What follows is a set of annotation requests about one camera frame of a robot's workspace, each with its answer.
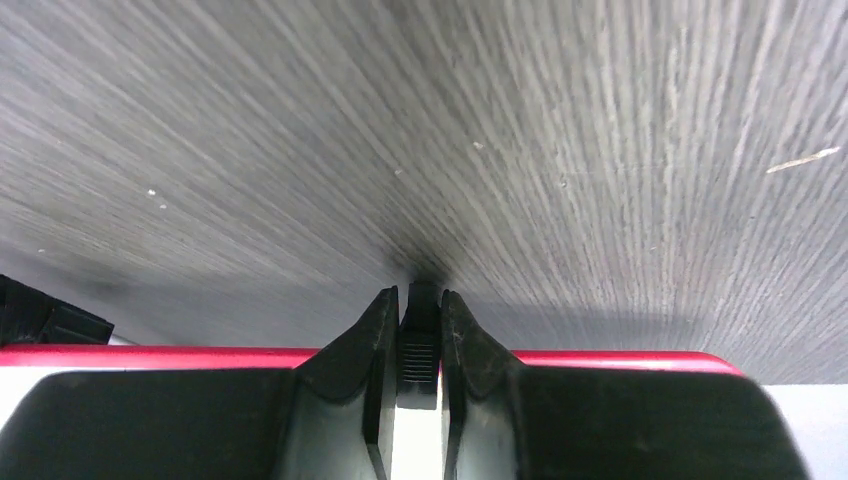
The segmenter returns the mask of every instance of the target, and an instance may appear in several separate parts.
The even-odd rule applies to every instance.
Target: red stripe
[[[316,352],[315,348],[7,345],[0,349],[0,367],[294,368]],[[524,363],[536,366],[742,375],[724,360],[700,352],[522,350],[513,353]]]

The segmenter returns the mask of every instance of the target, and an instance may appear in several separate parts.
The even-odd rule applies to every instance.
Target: scratch
[[[769,168],[768,170],[766,170],[766,173],[779,172],[780,170],[784,170],[786,168],[797,167],[798,165],[810,163],[814,160],[822,159],[822,158],[824,158],[828,155],[833,155],[834,153],[838,152],[839,149],[840,149],[840,147],[825,148],[822,151],[816,152],[816,153],[809,155],[809,156],[806,156],[804,158],[799,158],[798,160],[792,160],[791,162],[786,162],[786,163],[781,163],[780,165],[775,165],[775,166]]]

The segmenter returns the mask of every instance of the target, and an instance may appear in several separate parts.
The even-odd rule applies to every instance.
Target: gray wooden surface
[[[509,347],[846,382],[846,8],[5,0],[0,271],[318,346],[419,268]]]

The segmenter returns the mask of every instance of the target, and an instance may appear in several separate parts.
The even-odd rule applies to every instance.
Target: black plastic housing
[[[442,297],[447,480],[807,478],[742,377],[529,367]]]
[[[397,289],[296,369],[69,372],[0,431],[0,478],[386,479]]]

